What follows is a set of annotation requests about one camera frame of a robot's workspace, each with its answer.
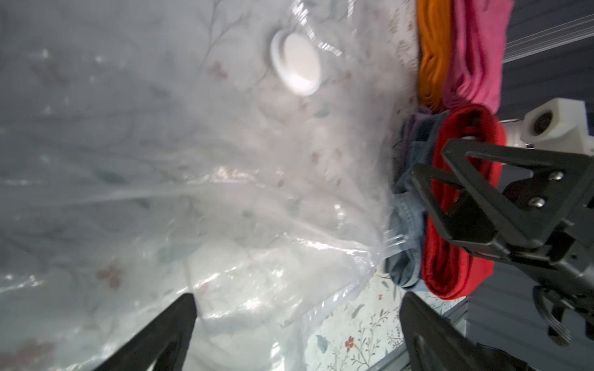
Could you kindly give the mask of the purple cloth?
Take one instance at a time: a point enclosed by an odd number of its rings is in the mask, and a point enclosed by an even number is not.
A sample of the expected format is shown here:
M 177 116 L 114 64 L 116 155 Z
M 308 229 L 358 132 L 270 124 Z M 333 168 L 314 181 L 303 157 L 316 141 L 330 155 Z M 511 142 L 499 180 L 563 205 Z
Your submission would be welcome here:
M 413 131 L 418 126 L 419 122 L 422 122 L 427 117 L 431 117 L 433 115 L 432 111 L 429 108 L 424 106 L 420 106 L 417 110 L 413 113 L 413 115 L 408 119 L 408 121 L 403 125 L 402 128 L 402 158 L 406 159 L 406 155 L 408 153 L 409 145 L 411 144 L 411 138 L 413 137 Z

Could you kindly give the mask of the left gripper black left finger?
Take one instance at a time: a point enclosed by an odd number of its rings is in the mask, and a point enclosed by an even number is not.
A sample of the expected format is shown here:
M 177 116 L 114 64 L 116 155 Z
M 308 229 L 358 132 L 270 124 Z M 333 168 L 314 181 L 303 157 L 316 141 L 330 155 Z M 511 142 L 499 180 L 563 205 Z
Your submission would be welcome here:
M 181 295 L 98 370 L 181 370 L 196 323 L 192 294 Z

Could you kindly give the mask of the blue grey cloth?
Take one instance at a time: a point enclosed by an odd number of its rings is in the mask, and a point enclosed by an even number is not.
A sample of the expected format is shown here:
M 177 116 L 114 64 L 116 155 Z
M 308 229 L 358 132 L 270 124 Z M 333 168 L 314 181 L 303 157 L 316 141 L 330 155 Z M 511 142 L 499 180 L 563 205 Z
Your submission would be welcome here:
M 396 286 L 409 292 L 428 291 L 422 279 L 426 208 L 413 184 L 411 170 L 418 163 L 429 165 L 432 162 L 439 129 L 449 114 L 444 111 L 419 122 L 394 185 L 388 244 L 396 252 L 385 260 L 385 272 Z

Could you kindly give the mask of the pink cloth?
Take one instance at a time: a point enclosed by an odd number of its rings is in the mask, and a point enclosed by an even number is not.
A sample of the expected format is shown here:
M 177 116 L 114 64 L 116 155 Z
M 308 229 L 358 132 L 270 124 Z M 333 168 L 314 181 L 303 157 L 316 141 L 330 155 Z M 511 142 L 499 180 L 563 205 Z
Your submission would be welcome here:
M 442 95 L 446 108 L 482 104 L 497 113 L 513 7 L 510 0 L 453 2 L 450 69 Z

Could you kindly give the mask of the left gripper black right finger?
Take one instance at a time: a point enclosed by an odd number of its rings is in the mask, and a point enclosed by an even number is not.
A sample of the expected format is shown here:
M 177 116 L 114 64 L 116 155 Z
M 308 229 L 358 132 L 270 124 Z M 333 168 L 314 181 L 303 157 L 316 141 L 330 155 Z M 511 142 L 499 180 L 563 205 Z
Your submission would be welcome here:
M 413 370 L 532 370 L 501 349 L 472 343 L 412 292 L 400 309 L 405 345 Z

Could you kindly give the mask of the white round bag valve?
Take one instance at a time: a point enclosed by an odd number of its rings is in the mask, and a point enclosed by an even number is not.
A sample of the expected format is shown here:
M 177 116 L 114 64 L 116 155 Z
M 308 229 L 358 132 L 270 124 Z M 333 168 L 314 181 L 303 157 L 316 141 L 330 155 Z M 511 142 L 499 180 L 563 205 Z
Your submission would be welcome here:
M 322 81 L 322 63 L 317 48 L 300 32 L 281 29 L 270 44 L 272 67 L 292 93 L 307 97 Z

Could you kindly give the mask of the clear plastic vacuum bag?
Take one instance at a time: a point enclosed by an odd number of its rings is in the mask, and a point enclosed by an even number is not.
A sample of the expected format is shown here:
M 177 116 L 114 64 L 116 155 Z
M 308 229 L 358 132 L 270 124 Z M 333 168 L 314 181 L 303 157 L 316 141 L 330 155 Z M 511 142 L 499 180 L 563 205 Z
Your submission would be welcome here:
M 303 370 L 384 232 L 351 1 L 1 4 L 1 368 L 92 370 L 181 295 L 186 370 Z M 320 54 L 307 97 L 281 29 Z

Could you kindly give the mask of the orange trousers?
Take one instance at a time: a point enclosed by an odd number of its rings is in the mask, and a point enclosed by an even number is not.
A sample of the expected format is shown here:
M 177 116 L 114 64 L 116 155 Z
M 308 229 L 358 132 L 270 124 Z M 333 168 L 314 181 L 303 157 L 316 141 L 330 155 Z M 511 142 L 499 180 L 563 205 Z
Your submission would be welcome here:
M 443 87 L 450 68 L 450 0 L 417 1 L 419 29 L 419 102 L 436 112 L 442 104 Z

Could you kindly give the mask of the red cloth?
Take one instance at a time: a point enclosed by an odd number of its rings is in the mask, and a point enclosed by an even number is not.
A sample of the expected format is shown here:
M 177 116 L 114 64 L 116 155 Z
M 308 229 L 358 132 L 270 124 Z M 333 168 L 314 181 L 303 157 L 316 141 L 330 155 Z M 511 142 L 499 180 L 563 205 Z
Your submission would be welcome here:
M 481 104 L 458 107 L 442 122 L 431 157 L 431 166 L 449 171 L 441 151 L 451 139 L 475 137 L 478 142 L 507 145 L 503 125 Z M 422 278 L 431 293 L 449 301 L 470 295 L 493 274 L 493 261 L 474 258 L 461 247 L 443 239 L 431 217 L 426 219 L 425 247 L 422 258 Z

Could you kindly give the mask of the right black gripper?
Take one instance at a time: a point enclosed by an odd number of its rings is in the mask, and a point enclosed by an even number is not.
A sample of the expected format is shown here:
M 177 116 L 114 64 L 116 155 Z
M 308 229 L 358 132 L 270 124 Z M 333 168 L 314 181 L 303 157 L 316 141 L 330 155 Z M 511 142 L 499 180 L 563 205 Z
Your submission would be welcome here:
M 593 318 L 593 159 L 464 139 L 449 141 L 450 171 L 417 164 L 411 172 L 438 234 L 476 258 L 511 264 L 536 282 L 541 317 L 560 320 L 572 309 Z M 492 185 L 471 163 L 513 168 Z M 444 207 L 432 190 L 458 192 Z

